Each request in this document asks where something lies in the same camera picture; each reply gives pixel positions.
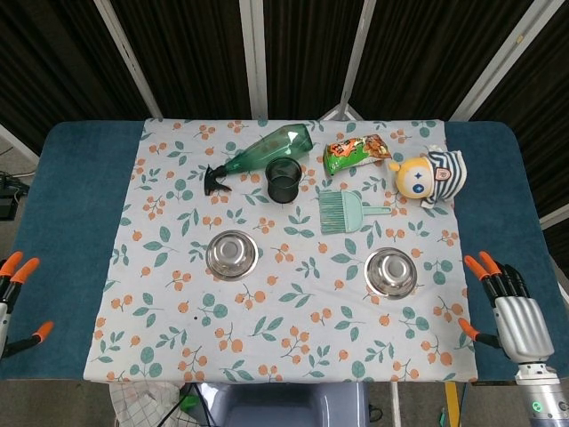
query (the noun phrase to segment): stainless steel bowl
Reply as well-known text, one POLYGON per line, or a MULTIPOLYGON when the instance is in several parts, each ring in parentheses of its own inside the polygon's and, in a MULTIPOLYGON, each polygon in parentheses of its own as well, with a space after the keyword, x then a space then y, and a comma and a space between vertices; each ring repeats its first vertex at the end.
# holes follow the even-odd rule
POLYGON ((394 247, 372 252, 365 261, 365 281, 378 295, 390 299, 407 296, 417 286, 417 269, 407 254, 394 247))
POLYGON ((221 280, 236 281, 247 276, 257 265, 259 249, 243 231, 223 231, 212 239, 205 262, 212 274, 221 280))

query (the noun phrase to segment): blue table surface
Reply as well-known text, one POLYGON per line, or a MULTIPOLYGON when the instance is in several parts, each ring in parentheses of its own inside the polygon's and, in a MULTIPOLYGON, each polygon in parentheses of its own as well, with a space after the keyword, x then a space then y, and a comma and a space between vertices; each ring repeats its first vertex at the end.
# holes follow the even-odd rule
MULTIPOLYGON (((38 256, 22 287, 9 336, 55 328, 34 349, 0 362, 0 378, 80 379, 143 122, 62 123, 48 135, 13 250, 38 256)), ((486 250, 524 275, 540 304, 556 353, 549 365, 569 375, 567 314, 551 268, 516 138, 494 122, 445 124, 449 149, 460 149, 469 176, 455 200, 464 254, 486 250)), ((472 324, 495 331, 484 290, 467 271, 472 324)), ((501 350, 475 343, 482 381, 513 379, 517 366, 501 350)))

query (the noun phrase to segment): brush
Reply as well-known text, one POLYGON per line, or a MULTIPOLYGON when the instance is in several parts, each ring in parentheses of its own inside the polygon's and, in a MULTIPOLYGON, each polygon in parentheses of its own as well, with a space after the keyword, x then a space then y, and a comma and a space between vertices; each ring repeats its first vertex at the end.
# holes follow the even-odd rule
POLYGON ((367 215, 391 214, 386 206, 363 206, 352 191, 324 191, 318 198, 322 234, 353 233, 364 225, 367 215))

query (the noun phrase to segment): striped hat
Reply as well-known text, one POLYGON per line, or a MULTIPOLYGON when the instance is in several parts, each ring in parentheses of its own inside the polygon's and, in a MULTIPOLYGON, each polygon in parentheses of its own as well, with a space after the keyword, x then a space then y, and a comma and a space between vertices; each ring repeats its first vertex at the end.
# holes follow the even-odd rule
POLYGON ((460 151, 430 151, 425 157, 432 172, 432 193, 423 198, 421 207, 432 208, 438 200, 448 200, 466 181, 466 166, 460 151))

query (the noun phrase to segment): floor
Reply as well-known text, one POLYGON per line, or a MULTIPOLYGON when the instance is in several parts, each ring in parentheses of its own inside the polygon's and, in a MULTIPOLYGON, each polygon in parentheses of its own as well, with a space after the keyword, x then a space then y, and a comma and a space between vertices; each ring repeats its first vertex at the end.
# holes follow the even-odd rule
MULTIPOLYGON (((9 146, 0 141, 0 153, 7 148, 9 146)), ((34 165, 15 149, 0 157, 0 170, 23 173, 33 169, 34 165)), ((20 202, 15 221, 0 222, 0 259, 10 251, 24 208, 25 199, 20 202)), ((569 381, 563 383, 565 394, 569 396, 569 381)), ((458 385, 462 392, 464 385, 458 385)), ((439 425, 441 408, 445 406, 442 383, 400 384, 399 393, 403 426, 439 425)), ((380 407, 384 413, 373 427, 392 425, 387 383, 371 385, 370 403, 380 407)), ((1 381, 0 409, 0 427, 111 427, 114 422, 108 386, 83 381, 1 381)), ((529 426, 517 387, 469 385, 461 420, 462 425, 468 427, 529 426)))

